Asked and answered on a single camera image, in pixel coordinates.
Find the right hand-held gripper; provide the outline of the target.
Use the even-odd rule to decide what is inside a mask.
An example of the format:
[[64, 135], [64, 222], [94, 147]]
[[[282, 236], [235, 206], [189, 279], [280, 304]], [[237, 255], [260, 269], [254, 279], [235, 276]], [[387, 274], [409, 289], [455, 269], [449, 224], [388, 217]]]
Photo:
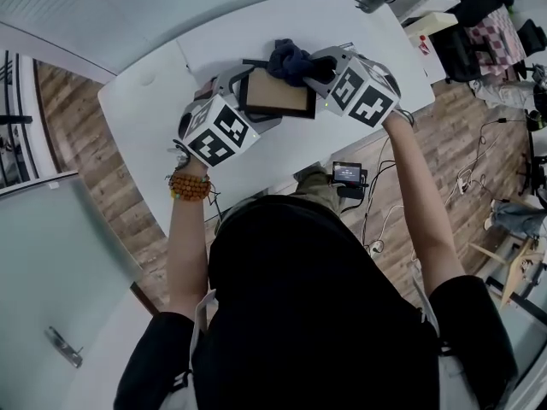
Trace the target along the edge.
[[339, 46], [317, 50], [309, 59], [343, 64], [335, 71], [337, 78], [333, 84], [303, 78], [309, 88], [326, 99], [326, 109], [337, 116], [375, 127], [399, 104], [400, 89], [385, 66]]

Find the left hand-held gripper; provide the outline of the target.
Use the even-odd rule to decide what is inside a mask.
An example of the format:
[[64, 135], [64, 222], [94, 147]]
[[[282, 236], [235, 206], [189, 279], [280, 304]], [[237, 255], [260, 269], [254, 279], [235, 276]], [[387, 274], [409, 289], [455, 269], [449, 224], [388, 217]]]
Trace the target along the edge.
[[213, 79], [210, 91], [190, 103], [179, 122], [175, 148], [188, 159], [195, 156], [209, 168], [243, 154], [260, 135], [282, 122], [279, 114], [239, 111], [232, 86], [251, 74], [252, 64], [238, 64]]

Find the dark blue cloth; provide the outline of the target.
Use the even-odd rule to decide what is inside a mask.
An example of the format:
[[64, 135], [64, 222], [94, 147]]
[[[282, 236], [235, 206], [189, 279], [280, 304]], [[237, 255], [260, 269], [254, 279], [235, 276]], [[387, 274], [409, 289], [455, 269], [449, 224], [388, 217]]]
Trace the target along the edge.
[[329, 84], [336, 76], [336, 60], [331, 56], [311, 58], [311, 54], [297, 47], [289, 38], [276, 39], [269, 57], [267, 72], [293, 87], [306, 86], [305, 79]]

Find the person's right forearm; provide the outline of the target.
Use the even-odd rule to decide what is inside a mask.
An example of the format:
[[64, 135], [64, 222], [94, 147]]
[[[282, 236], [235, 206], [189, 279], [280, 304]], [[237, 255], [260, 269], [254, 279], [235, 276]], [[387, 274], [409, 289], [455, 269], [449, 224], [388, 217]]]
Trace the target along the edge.
[[397, 113], [389, 114], [383, 127], [391, 141], [409, 235], [421, 264], [425, 292], [430, 295], [465, 271], [456, 253], [449, 216], [413, 128]]

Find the person's left forearm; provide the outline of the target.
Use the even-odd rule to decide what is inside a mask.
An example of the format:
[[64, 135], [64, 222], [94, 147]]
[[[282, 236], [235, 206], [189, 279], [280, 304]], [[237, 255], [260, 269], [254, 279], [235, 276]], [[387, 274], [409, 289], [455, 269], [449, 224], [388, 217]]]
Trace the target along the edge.
[[173, 200], [168, 234], [168, 311], [194, 318], [208, 293], [208, 257], [203, 203]]

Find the person's olive trousers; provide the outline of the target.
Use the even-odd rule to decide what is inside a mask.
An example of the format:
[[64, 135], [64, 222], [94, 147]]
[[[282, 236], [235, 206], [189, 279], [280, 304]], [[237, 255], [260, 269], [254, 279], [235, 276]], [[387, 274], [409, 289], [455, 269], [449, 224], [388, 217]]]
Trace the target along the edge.
[[337, 216], [342, 212], [344, 199], [338, 195], [337, 187], [331, 184], [326, 169], [316, 162], [293, 174], [297, 188], [291, 194], [306, 201], [318, 203]]

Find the cream cardboard box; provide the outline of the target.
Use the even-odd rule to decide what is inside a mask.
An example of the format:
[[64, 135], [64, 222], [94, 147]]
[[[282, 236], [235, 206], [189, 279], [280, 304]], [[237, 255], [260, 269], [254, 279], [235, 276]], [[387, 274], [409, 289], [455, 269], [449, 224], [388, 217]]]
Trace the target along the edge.
[[406, 26], [404, 31], [408, 38], [419, 37], [421, 35], [428, 37], [457, 24], [458, 19], [453, 14], [432, 12]]

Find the white table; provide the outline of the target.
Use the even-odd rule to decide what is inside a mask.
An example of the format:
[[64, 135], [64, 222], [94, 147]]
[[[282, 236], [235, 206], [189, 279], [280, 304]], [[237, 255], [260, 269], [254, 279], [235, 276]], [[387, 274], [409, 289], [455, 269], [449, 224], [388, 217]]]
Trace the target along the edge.
[[[379, 9], [385, 11], [387, 21], [397, 23], [390, 31], [405, 39], [400, 50], [408, 52], [409, 56], [400, 63], [412, 73], [409, 88], [415, 108], [409, 112], [418, 111], [433, 103], [432, 87], [419, 54], [397, 17], [388, 6]], [[135, 62], [98, 94], [123, 161], [163, 230], [169, 228], [171, 220], [172, 199], [166, 177], [176, 165], [172, 147], [178, 137], [179, 120], [195, 92], [209, 81], [198, 84], [178, 39]], [[263, 133], [242, 155], [210, 170], [209, 175], [219, 194], [219, 209], [230, 208], [248, 196], [281, 183], [293, 173], [369, 133], [367, 126], [338, 117], [324, 107], [318, 107], [312, 120], [283, 119], [278, 126]]]

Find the black office chair with jacket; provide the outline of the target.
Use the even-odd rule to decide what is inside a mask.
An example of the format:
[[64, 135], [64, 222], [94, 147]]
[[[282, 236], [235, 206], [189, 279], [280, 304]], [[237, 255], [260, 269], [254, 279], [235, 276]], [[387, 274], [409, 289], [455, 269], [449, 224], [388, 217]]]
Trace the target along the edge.
[[481, 33], [480, 44], [473, 44], [468, 28], [477, 26], [491, 12], [514, 0], [460, 0], [448, 10], [456, 17], [456, 24], [430, 36], [432, 46], [446, 72], [447, 81], [468, 82], [480, 76], [479, 57], [485, 56], [488, 64], [496, 64], [497, 58], [491, 44]]

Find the pink checkered cloth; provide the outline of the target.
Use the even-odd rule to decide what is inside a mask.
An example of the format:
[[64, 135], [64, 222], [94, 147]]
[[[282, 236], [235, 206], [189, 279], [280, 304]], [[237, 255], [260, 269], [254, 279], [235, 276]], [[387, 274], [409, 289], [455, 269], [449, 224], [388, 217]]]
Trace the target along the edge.
[[510, 19], [502, 6], [488, 14], [476, 26], [465, 27], [475, 51], [482, 75], [504, 73], [509, 67], [526, 58], [526, 52]]

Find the person's black t-shirt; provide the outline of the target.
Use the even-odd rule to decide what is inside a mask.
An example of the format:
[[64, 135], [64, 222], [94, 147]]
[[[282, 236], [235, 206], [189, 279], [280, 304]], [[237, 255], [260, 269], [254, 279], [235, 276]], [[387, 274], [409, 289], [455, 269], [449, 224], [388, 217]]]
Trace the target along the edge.
[[121, 378], [114, 410], [160, 410], [195, 379], [199, 410], [439, 410], [440, 360], [454, 355], [480, 410], [519, 377], [484, 282], [430, 297], [437, 325], [404, 300], [330, 210], [266, 196], [229, 217], [209, 255], [219, 307], [192, 321], [159, 313]]

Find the black metal railing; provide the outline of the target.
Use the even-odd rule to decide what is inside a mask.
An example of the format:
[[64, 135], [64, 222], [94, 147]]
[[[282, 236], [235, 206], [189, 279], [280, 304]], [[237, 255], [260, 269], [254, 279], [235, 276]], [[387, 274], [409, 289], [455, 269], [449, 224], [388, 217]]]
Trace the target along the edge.
[[21, 95], [20, 55], [0, 50], [0, 189], [38, 178]]

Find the frosted glass door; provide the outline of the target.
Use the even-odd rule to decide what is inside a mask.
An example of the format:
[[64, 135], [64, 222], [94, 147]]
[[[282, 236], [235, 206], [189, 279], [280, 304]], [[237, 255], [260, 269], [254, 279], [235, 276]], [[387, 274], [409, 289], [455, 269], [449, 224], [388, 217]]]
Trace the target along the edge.
[[77, 173], [0, 190], [0, 410], [61, 410], [79, 369], [140, 266]]

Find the wooden stand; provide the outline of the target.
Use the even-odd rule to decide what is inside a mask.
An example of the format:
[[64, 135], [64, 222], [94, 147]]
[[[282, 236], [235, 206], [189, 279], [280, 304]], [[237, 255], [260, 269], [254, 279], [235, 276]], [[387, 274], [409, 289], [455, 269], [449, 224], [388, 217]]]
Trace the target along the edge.
[[485, 249], [476, 243], [468, 242], [468, 247], [479, 251], [490, 260], [494, 260], [496, 263], [507, 268], [507, 278], [503, 284], [502, 294], [500, 295], [499, 311], [509, 303], [511, 295], [515, 292], [519, 283], [524, 280], [525, 273], [522, 271], [522, 267], [527, 262], [533, 262], [534, 260], [540, 261], [544, 257], [543, 252], [538, 252], [538, 240], [533, 237], [527, 237], [518, 244], [517, 255], [511, 261], [504, 259], [497, 253]]

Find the black recorder with small screen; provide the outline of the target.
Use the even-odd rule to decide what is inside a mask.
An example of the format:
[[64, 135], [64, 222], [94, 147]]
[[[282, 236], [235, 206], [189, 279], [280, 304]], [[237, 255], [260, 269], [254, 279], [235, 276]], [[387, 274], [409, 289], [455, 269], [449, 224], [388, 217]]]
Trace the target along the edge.
[[342, 198], [361, 200], [367, 188], [368, 171], [361, 163], [335, 161], [332, 164], [332, 184]]

